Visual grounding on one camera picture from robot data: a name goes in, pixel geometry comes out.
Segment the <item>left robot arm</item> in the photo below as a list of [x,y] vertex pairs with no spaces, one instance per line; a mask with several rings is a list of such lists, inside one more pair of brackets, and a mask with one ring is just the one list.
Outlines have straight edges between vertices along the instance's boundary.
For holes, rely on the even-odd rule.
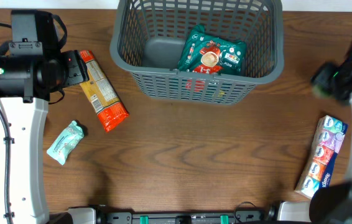
[[88,80],[76,50],[63,51],[61,18],[11,12],[12,39],[0,47],[0,223],[50,223],[43,136],[53,92]]

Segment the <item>green coffee mix bag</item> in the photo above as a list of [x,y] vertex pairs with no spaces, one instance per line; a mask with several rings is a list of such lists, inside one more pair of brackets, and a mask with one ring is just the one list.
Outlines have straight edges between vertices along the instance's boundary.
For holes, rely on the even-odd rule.
[[177,69],[181,72],[239,75],[246,43],[230,42],[205,33],[203,25],[195,26],[184,45]]

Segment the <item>Kleenex tissue multipack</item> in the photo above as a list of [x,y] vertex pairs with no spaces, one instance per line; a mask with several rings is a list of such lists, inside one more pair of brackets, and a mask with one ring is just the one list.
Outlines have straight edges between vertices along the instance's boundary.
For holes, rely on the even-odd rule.
[[342,147],[348,125],[326,115],[318,121],[312,148],[295,192],[312,198],[315,192],[330,185],[336,158]]

